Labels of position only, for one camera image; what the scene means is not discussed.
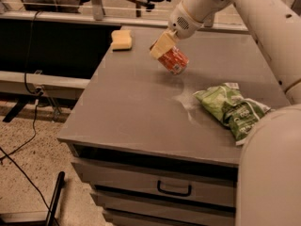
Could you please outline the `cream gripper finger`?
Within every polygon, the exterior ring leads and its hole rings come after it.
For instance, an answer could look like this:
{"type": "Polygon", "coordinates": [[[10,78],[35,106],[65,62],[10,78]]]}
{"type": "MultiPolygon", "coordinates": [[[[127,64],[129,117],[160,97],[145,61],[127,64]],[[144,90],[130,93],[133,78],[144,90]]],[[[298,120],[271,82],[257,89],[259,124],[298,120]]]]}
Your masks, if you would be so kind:
{"type": "Polygon", "coordinates": [[[160,58],[163,54],[172,49],[178,40],[175,32],[172,32],[171,30],[164,31],[150,48],[150,55],[155,59],[160,58]]]}

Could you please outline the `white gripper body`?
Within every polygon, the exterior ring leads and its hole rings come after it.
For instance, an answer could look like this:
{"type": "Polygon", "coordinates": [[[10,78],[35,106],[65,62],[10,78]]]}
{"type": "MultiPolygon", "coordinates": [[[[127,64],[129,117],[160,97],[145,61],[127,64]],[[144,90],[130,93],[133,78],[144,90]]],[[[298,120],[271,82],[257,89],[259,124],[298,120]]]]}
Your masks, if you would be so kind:
{"type": "Polygon", "coordinates": [[[197,2],[182,0],[171,12],[168,28],[183,40],[191,37],[203,23],[202,10],[197,2]]]}

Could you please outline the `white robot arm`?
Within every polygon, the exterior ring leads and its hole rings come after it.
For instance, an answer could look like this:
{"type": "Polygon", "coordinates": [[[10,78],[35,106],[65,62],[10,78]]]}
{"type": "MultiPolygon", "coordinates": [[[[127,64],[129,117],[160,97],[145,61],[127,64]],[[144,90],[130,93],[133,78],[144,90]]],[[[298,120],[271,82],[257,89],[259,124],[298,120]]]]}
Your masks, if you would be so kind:
{"type": "Polygon", "coordinates": [[[272,84],[268,96],[288,102],[264,116],[246,138],[235,226],[301,226],[301,18],[281,0],[182,0],[150,53],[160,57],[229,4],[266,61],[258,80],[272,84]]]}

